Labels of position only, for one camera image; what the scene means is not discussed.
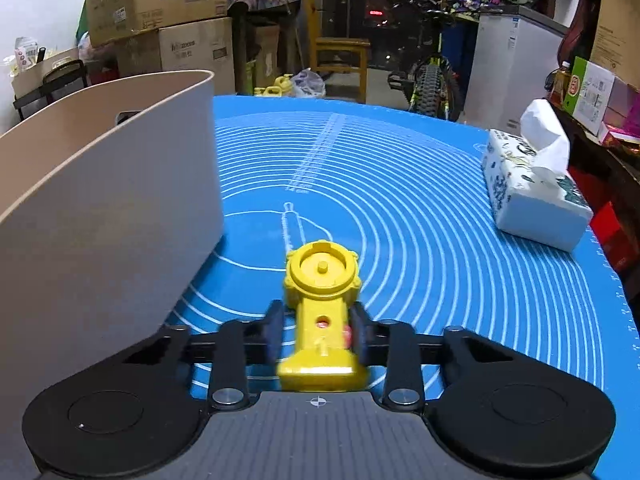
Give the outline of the yellow plastic toy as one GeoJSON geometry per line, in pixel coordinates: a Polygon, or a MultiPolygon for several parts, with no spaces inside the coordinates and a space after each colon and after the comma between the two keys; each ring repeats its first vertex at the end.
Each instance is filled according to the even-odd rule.
{"type": "Polygon", "coordinates": [[[288,254],[284,291],[295,313],[293,353],[277,366],[281,388],[345,392],[366,388],[368,370],[352,351],[349,308],[358,300],[358,256],[316,240],[288,254]]]}

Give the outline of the beige plastic storage bin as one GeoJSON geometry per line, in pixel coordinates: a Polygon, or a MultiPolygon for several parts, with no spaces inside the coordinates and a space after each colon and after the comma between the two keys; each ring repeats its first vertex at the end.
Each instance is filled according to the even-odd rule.
{"type": "Polygon", "coordinates": [[[44,388],[154,333],[222,234],[215,76],[96,84],[1,137],[1,474],[44,388]]]}

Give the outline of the blue silicone baking mat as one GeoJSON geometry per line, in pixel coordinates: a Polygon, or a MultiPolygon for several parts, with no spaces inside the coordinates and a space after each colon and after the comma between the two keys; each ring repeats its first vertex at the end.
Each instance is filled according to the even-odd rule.
{"type": "Polygon", "coordinates": [[[372,318],[448,325],[566,370],[612,400],[601,479],[639,474],[639,336],[596,238],[572,252],[495,227],[485,131],[340,101],[217,96],[224,236],[169,315],[196,334],[264,314],[286,254],[333,240],[359,256],[372,318]]]}

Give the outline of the tissue box with tissue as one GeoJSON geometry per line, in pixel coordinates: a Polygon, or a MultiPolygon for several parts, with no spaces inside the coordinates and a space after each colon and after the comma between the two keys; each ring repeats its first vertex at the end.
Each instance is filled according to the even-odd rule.
{"type": "Polygon", "coordinates": [[[530,102],[517,136],[488,133],[482,168],[496,227],[572,252],[592,210],[567,171],[570,141],[549,101],[530,102]]]}

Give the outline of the yellow detergent jug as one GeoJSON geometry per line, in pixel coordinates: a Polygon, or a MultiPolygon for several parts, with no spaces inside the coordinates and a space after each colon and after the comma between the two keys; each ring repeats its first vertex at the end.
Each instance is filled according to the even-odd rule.
{"type": "Polygon", "coordinates": [[[273,84],[267,87],[256,87],[254,96],[264,96],[265,98],[280,98],[281,96],[295,96],[294,82],[291,74],[284,74],[277,77],[273,84]]]}

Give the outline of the white plastic bag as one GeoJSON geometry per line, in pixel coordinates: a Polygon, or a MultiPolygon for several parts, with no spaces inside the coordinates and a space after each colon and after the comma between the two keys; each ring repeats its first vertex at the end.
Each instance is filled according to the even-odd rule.
{"type": "Polygon", "coordinates": [[[326,83],[322,77],[305,68],[291,78],[294,96],[299,99],[323,99],[326,96],[326,83]]]}

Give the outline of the large stacked cardboard box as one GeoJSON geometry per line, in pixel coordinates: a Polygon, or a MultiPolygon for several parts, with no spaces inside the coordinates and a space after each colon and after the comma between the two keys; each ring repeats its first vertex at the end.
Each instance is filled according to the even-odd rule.
{"type": "Polygon", "coordinates": [[[231,18],[163,27],[114,44],[120,76],[210,70],[216,96],[235,94],[231,18]]]}

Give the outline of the wooden chair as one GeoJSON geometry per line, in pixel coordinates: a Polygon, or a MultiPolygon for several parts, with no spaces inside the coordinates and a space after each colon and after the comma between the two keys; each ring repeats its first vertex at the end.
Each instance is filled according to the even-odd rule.
{"type": "Polygon", "coordinates": [[[357,102],[364,104],[367,102],[368,88],[368,56],[370,42],[367,39],[359,38],[336,38],[322,37],[320,14],[316,6],[316,0],[303,0],[307,19],[309,64],[313,72],[329,74],[352,74],[359,76],[359,88],[357,102]],[[348,53],[356,55],[357,65],[346,64],[345,62],[331,61],[321,63],[319,54],[329,52],[332,54],[348,53]]]}

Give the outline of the black metal cart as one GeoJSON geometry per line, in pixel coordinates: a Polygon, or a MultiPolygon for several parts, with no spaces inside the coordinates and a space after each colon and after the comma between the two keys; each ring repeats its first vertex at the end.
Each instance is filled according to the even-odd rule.
{"type": "Polygon", "coordinates": [[[30,90],[24,96],[14,98],[13,106],[22,122],[25,119],[23,108],[33,102],[45,99],[50,105],[54,102],[53,93],[72,84],[76,80],[82,82],[84,88],[89,87],[88,70],[81,60],[71,60],[58,66],[50,74],[42,78],[41,84],[34,90],[30,90]]]}

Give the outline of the white cabinet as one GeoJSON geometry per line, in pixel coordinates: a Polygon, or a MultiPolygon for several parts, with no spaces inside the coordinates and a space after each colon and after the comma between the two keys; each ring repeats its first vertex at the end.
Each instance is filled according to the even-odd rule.
{"type": "Polygon", "coordinates": [[[471,126],[518,134],[521,116],[547,91],[567,28],[527,6],[480,14],[463,119],[471,126]]]}

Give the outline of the green white carton box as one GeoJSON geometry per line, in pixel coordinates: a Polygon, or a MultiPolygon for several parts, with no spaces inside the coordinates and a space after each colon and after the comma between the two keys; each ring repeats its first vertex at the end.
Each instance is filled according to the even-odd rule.
{"type": "Polygon", "coordinates": [[[563,110],[595,136],[608,109],[615,75],[600,65],[576,56],[563,110]]]}

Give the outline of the bicycle with green frame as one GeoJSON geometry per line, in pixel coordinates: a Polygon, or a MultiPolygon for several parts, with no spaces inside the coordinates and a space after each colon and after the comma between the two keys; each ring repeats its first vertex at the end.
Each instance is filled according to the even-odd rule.
{"type": "Polygon", "coordinates": [[[366,23],[387,32],[397,48],[396,70],[388,86],[402,92],[408,111],[456,122],[463,99],[457,76],[444,53],[444,31],[456,24],[444,0],[381,0],[368,6],[366,23]]]}

